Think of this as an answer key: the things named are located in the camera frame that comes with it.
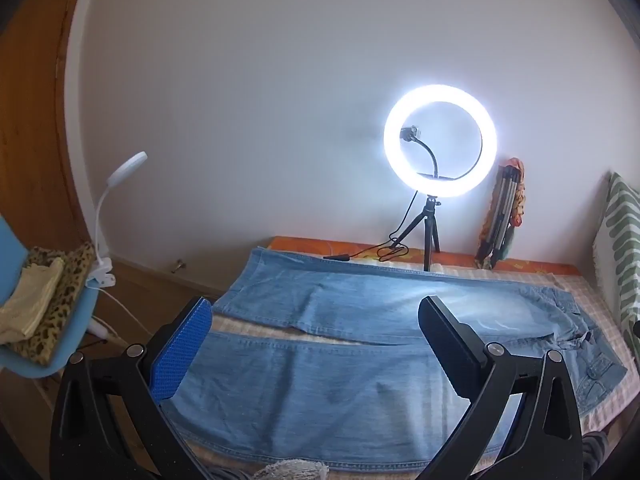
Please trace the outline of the left hand white glove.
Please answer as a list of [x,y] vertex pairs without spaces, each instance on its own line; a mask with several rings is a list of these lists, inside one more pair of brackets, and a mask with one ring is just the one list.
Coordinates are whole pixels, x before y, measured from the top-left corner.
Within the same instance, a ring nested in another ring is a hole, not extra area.
[[330,468],[311,460],[280,460],[256,471],[252,480],[328,480]]

